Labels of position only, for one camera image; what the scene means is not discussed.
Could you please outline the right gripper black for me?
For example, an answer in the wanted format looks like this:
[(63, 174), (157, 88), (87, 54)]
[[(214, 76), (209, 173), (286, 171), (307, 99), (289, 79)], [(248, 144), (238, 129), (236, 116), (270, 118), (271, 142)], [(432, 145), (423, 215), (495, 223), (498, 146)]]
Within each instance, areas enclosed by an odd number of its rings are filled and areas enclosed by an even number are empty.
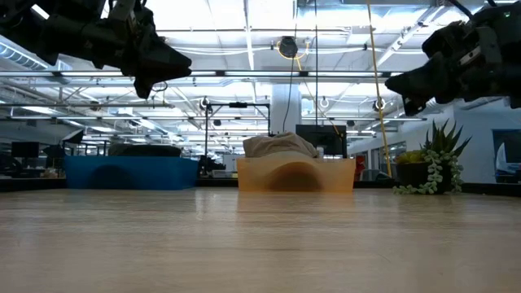
[(431, 98), (439, 104), (462, 98), (471, 101), (493, 93), (493, 75), (505, 60), (503, 33), (505, 8), (490, 2), (472, 13), (453, 2), (468, 17), (435, 31), (423, 44), (429, 60), (420, 68), (389, 77), (385, 86), (402, 96), (406, 116), (427, 108)]

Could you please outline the black gantry frame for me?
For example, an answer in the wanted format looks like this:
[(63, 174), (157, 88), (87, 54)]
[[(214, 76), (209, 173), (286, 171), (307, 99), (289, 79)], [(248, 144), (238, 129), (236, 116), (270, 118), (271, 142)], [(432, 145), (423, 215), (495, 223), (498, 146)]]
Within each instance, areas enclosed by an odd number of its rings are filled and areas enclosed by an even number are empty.
[[(209, 115), (209, 108), (216, 106), (217, 109), (212, 112), (211, 115)], [(268, 122), (267, 126), (267, 134), (271, 135), (271, 111), (270, 111), (270, 104), (269, 103), (245, 103), (245, 102), (232, 102), (232, 103), (206, 103), (206, 107), (204, 110), (204, 158), (205, 158), (205, 170), (208, 170), (208, 121), (211, 117), (213, 117), (215, 114), (217, 114), (222, 107), (229, 107), (229, 108), (247, 108), (247, 107), (253, 107), (256, 109), (265, 120)], [(259, 107), (266, 107), (267, 108), (267, 115), (265, 115)]]

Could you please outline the potted succulent plant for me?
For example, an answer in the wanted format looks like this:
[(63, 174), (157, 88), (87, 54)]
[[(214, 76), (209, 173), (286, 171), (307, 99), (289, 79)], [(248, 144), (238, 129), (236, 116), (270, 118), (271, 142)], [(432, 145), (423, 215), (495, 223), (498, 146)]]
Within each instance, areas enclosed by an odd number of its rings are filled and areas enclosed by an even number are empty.
[(442, 195), (462, 189), (459, 157), (471, 141), (460, 142), (461, 126), (453, 124), (446, 132), (448, 120), (440, 127), (432, 122), (426, 132), (425, 142), (419, 150), (407, 151), (396, 158), (397, 181), (394, 188), (400, 194)]

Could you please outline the blue plastic bin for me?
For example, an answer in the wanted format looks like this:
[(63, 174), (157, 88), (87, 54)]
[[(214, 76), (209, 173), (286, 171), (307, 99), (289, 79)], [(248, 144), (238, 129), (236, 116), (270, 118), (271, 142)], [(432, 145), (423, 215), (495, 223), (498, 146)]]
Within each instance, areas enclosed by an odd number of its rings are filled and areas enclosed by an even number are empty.
[(181, 157), (67, 156), (69, 189), (184, 190), (196, 185), (199, 163)]

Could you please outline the black angled panel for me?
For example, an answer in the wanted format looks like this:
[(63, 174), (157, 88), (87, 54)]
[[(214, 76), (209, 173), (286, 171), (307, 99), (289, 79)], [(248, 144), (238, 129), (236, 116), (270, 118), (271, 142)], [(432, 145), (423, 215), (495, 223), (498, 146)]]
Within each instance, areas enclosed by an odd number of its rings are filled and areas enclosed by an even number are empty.
[(85, 134), (84, 129), (78, 129), (70, 134), (66, 135), (61, 142), (71, 143), (71, 144), (80, 144)]

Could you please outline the orange plastic bin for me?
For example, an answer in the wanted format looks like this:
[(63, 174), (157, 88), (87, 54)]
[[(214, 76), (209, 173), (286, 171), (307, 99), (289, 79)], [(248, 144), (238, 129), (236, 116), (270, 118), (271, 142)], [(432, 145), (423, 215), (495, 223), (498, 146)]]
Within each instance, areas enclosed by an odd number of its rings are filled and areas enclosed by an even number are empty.
[(313, 159), (308, 156), (241, 158), (239, 189), (246, 192), (352, 192), (353, 159)]

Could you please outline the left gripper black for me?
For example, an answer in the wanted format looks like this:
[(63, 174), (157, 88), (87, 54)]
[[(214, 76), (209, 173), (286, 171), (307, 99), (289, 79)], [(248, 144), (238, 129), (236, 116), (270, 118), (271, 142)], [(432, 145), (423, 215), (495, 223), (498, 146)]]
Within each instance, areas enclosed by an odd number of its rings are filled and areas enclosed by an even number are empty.
[(139, 98), (149, 98), (157, 83), (188, 77), (191, 59), (160, 37), (147, 0), (87, 0), (100, 58), (135, 77)]

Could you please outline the beige baseball cap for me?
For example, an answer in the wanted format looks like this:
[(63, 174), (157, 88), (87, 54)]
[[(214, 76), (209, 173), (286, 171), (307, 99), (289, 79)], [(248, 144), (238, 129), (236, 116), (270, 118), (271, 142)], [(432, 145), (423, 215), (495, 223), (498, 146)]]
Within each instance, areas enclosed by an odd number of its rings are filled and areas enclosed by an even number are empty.
[(277, 134), (273, 137), (255, 136), (243, 141), (246, 157), (262, 157), (278, 152), (297, 152), (310, 158), (317, 158), (316, 147), (293, 132)]

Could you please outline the dark grey baseball cap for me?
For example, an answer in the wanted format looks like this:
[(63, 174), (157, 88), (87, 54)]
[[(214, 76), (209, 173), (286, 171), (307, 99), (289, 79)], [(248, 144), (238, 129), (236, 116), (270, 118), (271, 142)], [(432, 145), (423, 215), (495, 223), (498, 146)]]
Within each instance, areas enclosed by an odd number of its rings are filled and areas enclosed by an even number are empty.
[(113, 144), (108, 149), (108, 156), (151, 156), (180, 157), (182, 150), (175, 146)]

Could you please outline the small black monitor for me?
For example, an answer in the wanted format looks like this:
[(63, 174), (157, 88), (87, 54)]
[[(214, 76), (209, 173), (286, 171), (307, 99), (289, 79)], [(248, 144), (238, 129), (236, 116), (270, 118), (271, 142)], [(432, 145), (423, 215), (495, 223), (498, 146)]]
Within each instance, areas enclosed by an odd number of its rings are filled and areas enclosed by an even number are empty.
[(37, 158), (40, 154), (39, 142), (12, 142), (11, 156), (15, 158)]

